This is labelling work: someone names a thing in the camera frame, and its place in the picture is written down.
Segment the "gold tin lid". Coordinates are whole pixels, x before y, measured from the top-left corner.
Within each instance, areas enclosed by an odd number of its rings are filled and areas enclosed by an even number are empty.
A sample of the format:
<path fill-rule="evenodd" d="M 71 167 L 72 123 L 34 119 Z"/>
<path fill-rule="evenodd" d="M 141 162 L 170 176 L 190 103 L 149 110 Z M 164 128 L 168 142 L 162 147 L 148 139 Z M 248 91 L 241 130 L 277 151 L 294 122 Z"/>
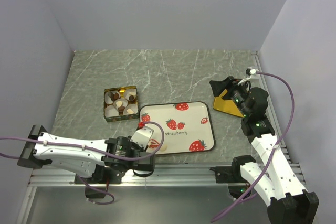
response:
<path fill-rule="evenodd" d="M 224 89 L 222 93 L 215 97 L 213 103 L 213 109 L 219 112 L 223 112 L 226 114 L 230 114 L 233 116 L 237 116 L 239 118 L 243 118 L 243 114 L 236 106 L 236 104 L 232 100 L 223 100 L 222 97 L 227 93 L 227 90 Z"/>

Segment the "dark brown chocolate piece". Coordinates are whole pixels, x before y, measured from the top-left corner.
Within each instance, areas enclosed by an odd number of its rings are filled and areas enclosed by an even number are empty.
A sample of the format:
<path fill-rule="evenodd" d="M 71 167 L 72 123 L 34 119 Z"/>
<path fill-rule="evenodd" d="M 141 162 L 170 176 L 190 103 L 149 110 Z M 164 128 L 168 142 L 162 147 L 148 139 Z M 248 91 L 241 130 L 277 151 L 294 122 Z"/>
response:
<path fill-rule="evenodd" d="M 111 100 L 114 102 L 115 100 L 119 99 L 120 95 L 115 92 L 115 93 L 111 93 Z"/>

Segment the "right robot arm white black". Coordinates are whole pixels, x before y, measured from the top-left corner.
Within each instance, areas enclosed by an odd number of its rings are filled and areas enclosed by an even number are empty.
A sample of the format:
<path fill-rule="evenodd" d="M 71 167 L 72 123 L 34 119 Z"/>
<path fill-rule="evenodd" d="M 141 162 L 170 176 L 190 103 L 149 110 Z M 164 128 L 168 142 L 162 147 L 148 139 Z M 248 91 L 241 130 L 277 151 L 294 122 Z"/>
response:
<path fill-rule="evenodd" d="M 255 190 L 267 206 L 270 223 L 313 223 L 319 205 L 318 196 L 307 191 L 279 146 L 282 139 L 276 136 L 266 116 L 268 92 L 251 87 L 249 80 L 232 76 L 209 83 L 215 98 L 232 102 L 242 113 L 243 134 L 264 164 L 264 168 L 260 169 L 250 155 L 233 159 L 232 178 L 238 182 L 245 180 L 250 186 L 211 222 L 220 220 L 238 204 L 250 199 L 249 192 Z"/>

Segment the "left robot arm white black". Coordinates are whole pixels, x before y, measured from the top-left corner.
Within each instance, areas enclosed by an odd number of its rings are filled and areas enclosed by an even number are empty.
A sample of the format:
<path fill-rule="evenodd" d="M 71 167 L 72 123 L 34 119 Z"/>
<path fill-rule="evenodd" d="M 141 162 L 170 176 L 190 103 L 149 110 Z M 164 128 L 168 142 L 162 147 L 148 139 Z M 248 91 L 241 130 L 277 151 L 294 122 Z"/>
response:
<path fill-rule="evenodd" d="M 89 183 L 119 184 L 129 170 L 146 175 L 154 172 L 155 156 L 146 151 L 153 133 L 144 126 L 128 137 L 79 140 L 55 136 L 43 126 L 34 125 L 17 165 L 31 169 L 51 166 L 72 172 Z"/>

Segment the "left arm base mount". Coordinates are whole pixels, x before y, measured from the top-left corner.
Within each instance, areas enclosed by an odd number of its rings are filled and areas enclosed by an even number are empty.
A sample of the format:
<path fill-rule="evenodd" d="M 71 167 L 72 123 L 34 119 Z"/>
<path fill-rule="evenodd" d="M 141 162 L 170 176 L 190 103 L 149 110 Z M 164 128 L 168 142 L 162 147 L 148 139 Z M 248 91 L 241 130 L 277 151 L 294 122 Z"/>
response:
<path fill-rule="evenodd" d="M 115 197 L 109 192 L 110 185 L 121 184 L 124 173 L 112 168 L 98 168 L 90 178 L 75 176 L 75 185 L 85 185 L 85 197 L 87 201 L 97 205 L 108 205 L 115 201 Z"/>

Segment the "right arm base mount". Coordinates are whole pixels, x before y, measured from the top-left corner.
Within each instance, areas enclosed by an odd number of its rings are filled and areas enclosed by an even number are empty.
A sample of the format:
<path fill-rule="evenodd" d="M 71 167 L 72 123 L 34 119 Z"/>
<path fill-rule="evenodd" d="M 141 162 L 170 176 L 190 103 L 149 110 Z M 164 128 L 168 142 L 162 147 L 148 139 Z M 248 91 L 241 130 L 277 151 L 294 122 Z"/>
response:
<path fill-rule="evenodd" d="M 209 170 L 214 172 L 217 184 L 228 185 L 229 195 L 234 199 L 238 199 L 250 186 L 249 182 L 234 174 L 231 166 L 214 166 Z"/>

